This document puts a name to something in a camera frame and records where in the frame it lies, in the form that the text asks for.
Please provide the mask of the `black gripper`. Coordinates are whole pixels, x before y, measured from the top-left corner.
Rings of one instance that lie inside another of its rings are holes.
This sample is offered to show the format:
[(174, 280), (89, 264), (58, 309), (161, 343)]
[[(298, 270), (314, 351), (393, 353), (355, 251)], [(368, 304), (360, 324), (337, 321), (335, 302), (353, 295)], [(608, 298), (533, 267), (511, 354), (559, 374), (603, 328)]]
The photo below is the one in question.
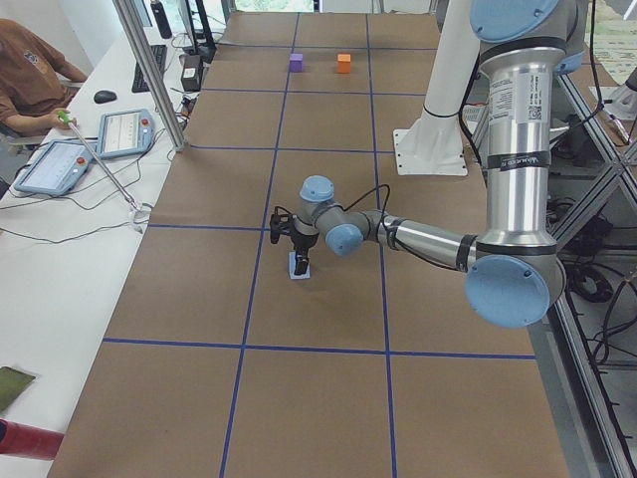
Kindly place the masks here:
[(309, 253), (319, 239), (319, 231), (295, 214), (291, 226), (291, 239), (295, 250), (292, 253), (292, 274), (305, 275), (309, 267)]

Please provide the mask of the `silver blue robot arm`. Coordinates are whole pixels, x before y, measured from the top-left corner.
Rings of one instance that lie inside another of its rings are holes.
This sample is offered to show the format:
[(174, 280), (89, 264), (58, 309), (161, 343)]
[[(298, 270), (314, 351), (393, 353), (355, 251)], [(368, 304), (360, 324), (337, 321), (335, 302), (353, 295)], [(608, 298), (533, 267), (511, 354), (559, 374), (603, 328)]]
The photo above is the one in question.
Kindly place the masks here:
[(472, 308), (488, 322), (523, 328), (541, 320), (561, 295), (565, 273), (545, 228), (552, 81), (575, 71), (584, 53), (584, 1), (442, 1), (441, 39), (421, 117), (394, 134), (400, 174), (458, 174), (460, 116), (476, 73), (489, 81), (487, 228), (460, 235), (390, 215), (348, 211), (332, 182), (308, 177), (299, 209), (273, 218), (273, 237), (294, 250), (290, 274), (309, 269), (318, 239), (337, 255), (366, 240), (464, 272)]

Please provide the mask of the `person's hand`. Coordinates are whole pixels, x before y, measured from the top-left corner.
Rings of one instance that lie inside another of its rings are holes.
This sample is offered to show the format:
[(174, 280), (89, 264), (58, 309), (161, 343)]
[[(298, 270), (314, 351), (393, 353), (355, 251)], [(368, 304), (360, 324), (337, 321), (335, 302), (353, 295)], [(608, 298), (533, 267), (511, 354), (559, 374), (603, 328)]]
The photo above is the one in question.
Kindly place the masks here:
[(58, 129), (69, 129), (73, 122), (70, 112), (65, 109), (55, 109), (45, 116), (48, 127)]

